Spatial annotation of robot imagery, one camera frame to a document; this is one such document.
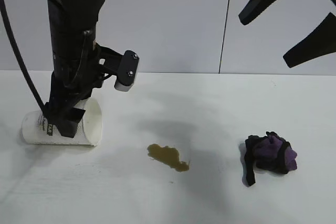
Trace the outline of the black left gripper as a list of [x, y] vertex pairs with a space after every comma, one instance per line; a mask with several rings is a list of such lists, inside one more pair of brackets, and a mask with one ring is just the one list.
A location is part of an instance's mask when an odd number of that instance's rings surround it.
[[58, 0], [47, 0], [54, 69], [46, 103], [49, 123], [63, 137], [74, 138], [85, 114], [76, 104], [102, 86], [98, 64], [96, 21], [74, 17]]

